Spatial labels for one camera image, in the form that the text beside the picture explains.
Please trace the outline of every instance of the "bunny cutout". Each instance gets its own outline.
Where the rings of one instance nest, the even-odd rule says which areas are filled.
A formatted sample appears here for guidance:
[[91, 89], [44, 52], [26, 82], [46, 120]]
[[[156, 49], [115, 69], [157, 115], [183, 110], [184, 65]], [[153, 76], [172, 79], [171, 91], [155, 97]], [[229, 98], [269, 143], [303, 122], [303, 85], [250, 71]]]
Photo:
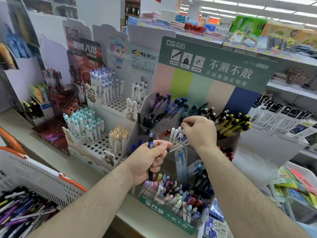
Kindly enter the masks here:
[[131, 120], [132, 122], [135, 122], [137, 119], [137, 102], [136, 101], [131, 101], [131, 99], [127, 98], [126, 99], [126, 118], [128, 120]]

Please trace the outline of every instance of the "plastic package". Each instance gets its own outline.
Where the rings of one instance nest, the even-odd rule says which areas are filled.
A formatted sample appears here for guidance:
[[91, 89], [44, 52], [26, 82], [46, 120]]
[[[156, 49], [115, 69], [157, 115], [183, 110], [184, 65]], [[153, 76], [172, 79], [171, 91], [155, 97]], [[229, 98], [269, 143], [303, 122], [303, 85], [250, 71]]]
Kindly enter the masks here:
[[187, 148], [178, 148], [175, 151], [175, 162], [176, 162], [176, 172], [177, 176], [181, 179], [186, 179], [187, 171]]
[[200, 170], [204, 170], [205, 165], [202, 160], [196, 160], [190, 166], [187, 167], [187, 178], [194, 176]]
[[232, 163], [259, 189], [278, 176], [277, 166], [255, 152], [238, 147]]

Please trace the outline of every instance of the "hand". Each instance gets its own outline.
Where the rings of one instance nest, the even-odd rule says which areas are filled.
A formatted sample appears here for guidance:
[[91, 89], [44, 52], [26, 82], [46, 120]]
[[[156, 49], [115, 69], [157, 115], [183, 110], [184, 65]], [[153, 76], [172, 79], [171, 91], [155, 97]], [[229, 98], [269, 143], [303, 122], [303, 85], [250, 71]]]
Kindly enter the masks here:
[[167, 155], [167, 148], [172, 147], [172, 143], [164, 140], [154, 140], [154, 148], [149, 149], [148, 143], [138, 147], [122, 164], [127, 164], [131, 170], [133, 184], [139, 185], [145, 181], [148, 176], [148, 169], [153, 173], [159, 172], [160, 165]]
[[217, 147], [217, 131], [213, 121], [202, 116], [190, 116], [183, 120], [182, 127], [189, 144], [196, 151], [201, 147]]

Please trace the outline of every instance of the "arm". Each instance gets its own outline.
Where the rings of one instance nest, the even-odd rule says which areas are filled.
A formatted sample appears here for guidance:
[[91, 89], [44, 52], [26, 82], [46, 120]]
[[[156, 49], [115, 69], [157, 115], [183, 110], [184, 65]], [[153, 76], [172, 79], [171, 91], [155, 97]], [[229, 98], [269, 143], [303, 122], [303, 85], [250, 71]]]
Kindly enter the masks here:
[[142, 144], [122, 164], [28, 238], [102, 237], [129, 189], [147, 179], [151, 166], [154, 173], [160, 170], [166, 148], [172, 144], [155, 140], [154, 146], [149, 149], [147, 143]]
[[[216, 147], [216, 129], [211, 120], [191, 116], [184, 122], [182, 126], [188, 141], [204, 161], [221, 210], [235, 238], [310, 237]], [[207, 137], [200, 138], [201, 133]]]

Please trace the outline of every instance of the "forearm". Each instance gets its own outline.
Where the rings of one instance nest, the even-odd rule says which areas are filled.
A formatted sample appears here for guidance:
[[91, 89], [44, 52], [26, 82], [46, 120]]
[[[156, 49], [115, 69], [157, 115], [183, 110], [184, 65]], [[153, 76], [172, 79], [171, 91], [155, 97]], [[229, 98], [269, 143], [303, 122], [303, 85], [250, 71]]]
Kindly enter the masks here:
[[200, 148], [197, 152], [205, 163], [215, 195], [235, 238], [309, 238], [218, 148]]
[[131, 187], [129, 168], [121, 164], [29, 238], [102, 237]]

